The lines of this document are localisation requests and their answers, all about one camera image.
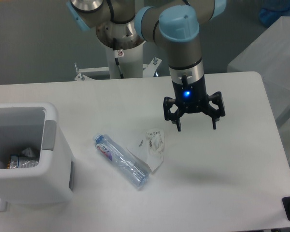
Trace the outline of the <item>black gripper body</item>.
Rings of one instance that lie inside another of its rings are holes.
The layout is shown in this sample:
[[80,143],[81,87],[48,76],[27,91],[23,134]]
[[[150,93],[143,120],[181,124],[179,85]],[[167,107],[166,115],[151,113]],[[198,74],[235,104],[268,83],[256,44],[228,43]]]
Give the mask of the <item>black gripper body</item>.
[[172,81],[175,93],[176,113],[182,110],[185,113],[208,113],[209,103],[208,94],[206,92],[205,77],[202,76],[196,82],[183,86]]

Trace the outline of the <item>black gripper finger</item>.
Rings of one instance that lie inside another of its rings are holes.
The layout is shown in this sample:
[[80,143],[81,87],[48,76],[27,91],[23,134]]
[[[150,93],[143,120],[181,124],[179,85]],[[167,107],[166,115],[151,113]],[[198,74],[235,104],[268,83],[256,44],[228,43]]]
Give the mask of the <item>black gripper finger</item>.
[[177,130],[181,131],[181,122],[180,118],[183,115],[183,109],[181,107],[177,107],[174,113],[171,112],[171,108],[176,105],[176,99],[172,99],[170,97],[165,97],[163,100],[163,112],[164,119],[166,121],[171,121],[173,124],[177,126]]
[[205,97],[203,113],[211,117],[213,129],[216,130],[216,123],[220,120],[221,117],[226,115],[223,97],[220,91]]

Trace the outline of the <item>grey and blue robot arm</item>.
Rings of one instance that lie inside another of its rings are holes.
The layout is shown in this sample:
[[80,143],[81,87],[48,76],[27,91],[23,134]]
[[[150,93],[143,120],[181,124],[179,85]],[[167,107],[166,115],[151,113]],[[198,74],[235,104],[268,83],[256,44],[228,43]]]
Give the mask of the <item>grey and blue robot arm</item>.
[[184,114],[204,113],[213,124],[225,116],[221,92],[206,92],[199,32],[226,4],[174,0],[138,11],[133,0],[70,0],[66,5],[81,30],[95,28],[100,42],[115,51],[152,42],[166,52],[175,97],[164,98],[164,118],[181,129]]

